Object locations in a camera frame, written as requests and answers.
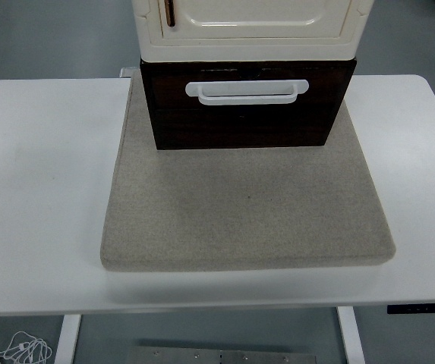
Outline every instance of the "drawer handle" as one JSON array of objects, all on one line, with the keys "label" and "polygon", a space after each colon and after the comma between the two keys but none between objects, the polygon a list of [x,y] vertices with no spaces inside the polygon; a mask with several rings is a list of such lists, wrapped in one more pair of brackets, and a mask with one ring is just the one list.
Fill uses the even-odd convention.
[{"label": "drawer handle", "polygon": [[169,27],[175,26],[175,10],[173,8],[173,0],[165,0],[166,23]]},{"label": "drawer handle", "polygon": [[204,105],[291,104],[308,90],[306,80],[190,82],[185,92]]}]

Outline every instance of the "dark wooden drawer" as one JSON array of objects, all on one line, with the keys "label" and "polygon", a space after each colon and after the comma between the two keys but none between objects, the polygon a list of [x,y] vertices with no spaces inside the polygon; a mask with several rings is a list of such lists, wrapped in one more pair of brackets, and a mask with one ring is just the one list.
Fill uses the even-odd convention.
[{"label": "dark wooden drawer", "polygon": [[[356,61],[141,62],[158,149],[321,146],[326,142]],[[190,82],[306,80],[307,92],[284,105],[208,106]]]}]

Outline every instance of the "cabinet door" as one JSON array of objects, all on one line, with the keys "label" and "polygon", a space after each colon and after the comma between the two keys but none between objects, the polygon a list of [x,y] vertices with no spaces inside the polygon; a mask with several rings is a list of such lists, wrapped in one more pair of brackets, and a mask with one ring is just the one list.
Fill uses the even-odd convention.
[{"label": "cabinet door", "polygon": [[360,16],[359,0],[154,1],[164,39],[338,38]]}]

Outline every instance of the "table top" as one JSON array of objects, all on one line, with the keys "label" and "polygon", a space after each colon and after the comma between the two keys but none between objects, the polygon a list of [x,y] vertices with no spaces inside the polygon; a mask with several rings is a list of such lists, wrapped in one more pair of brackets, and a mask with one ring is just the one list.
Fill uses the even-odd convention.
[{"label": "table top", "polygon": [[354,76],[345,97],[392,260],[201,273],[101,265],[129,86],[0,80],[0,315],[435,302],[435,96],[424,79]]}]

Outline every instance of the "gray felt pad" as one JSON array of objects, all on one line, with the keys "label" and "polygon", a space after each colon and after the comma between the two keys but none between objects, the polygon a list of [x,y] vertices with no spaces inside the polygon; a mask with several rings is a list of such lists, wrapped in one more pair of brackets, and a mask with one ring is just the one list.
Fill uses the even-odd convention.
[{"label": "gray felt pad", "polygon": [[321,147],[158,151],[134,75],[102,237],[108,270],[376,265],[394,252],[345,105]]}]

